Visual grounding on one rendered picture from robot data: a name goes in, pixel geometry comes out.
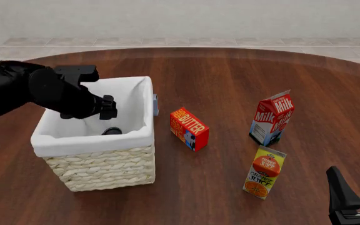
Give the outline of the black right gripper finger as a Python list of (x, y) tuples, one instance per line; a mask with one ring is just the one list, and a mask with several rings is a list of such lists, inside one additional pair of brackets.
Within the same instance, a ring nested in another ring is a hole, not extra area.
[(331, 166), (326, 171), (329, 185), (329, 212), (357, 211), (360, 209), (360, 197), (349, 187), (340, 170)]

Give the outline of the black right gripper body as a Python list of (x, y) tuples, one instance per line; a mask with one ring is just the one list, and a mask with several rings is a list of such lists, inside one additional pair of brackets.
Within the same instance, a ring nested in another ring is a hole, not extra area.
[(332, 225), (360, 225), (360, 212), (334, 211), (329, 214)]

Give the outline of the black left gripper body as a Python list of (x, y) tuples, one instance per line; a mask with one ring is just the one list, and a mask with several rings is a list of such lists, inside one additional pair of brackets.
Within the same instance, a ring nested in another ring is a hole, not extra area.
[(101, 101), (101, 110), (99, 113), (99, 119), (109, 120), (117, 118), (118, 110), (116, 108), (116, 102), (111, 95), (104, 95)]

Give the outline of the wicker basket with white lining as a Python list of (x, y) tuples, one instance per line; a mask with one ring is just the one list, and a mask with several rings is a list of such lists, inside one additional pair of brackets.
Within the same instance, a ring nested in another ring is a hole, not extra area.
[[(73, 192), (153, 183), (151, 78), (109, 78), (85, 86), (95, 95), (114, 97), (117, 118), (62, 119), (58, 112), (45, 110), (31, 136), (35, 155)], [(122, 134), (102, 135), (111, 127), (118, 127)]]

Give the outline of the dark round tin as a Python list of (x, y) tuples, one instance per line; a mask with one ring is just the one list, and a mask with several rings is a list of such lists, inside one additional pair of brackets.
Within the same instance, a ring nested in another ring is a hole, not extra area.
[(110, 127), (108, 129), (106, 129), (102, 135), (118, 135), (118, 134), (122, 134), (123, 132), (121, 131), (121, 129), (119, 129), (118, 127)]

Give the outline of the yellow orange juice carton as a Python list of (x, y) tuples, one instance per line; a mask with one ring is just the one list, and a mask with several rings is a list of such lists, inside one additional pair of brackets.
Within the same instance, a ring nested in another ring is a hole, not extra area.
[(259, 146), (243, 190), (265, 200), (281, 172), (286, 156), (280, 151)]

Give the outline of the red butter box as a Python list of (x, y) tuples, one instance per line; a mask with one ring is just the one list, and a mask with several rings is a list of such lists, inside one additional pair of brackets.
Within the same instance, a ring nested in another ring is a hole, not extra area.
[(170, 114), (170, 128), (194, 152), (208, 144), (209, 127), (184, 107)]

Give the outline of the red and white milk carton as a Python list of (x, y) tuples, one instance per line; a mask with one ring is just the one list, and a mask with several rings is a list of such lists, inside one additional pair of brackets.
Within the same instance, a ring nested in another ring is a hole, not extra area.
[(249, 135), (262, 146), (278, 142), (295, 110), (290, 90), (259, 102)]

